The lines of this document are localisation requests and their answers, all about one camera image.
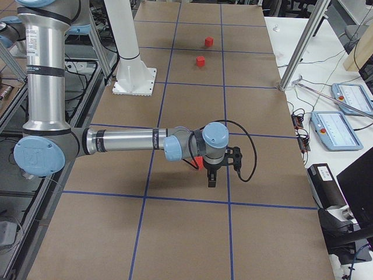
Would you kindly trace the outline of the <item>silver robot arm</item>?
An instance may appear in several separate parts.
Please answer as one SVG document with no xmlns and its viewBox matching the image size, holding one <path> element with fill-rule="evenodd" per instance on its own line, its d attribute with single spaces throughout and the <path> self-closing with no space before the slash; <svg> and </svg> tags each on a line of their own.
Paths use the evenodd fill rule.
<svg viewBox="0 0 373 280">
<path fill-rule="evenodd" d="M 228 165 L 228 129 L 222 121 L 203 129 L 72 128 L 65 118 L 65 36 L 89 33 L 88 1 L 19 1 L 18 16 L 26 28 L 29 119 L 14 159 L 25 172 L 45 177 L 76 158 L 109 151 L 162 150 L 169 161 L 201 156 L 209 187 Z"/>
<path fill-rule="evenodd" d="M 6 48 L 15 44 L 21 53 L 26 53 L 26 28 L 17 16 L 1 18 L 1 43 Z"/>
</svg>

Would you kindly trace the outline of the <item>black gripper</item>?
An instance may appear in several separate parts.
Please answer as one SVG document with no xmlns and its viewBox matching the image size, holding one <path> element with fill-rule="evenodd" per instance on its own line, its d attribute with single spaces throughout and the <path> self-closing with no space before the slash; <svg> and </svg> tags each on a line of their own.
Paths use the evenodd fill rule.
<svg viewBox="0 0 373 280">
<path fill-rule="evenodd" d="M 207 179 L 208 179 L 208 187 L 216 187 L 216 174 L 217 171 L 223 167 L 227 166 L 225 161 L 222 161 L 218 164 L 208 163 L 207 161 L 203 161 L 203 166 L 207 170 Z"/>
</svg>

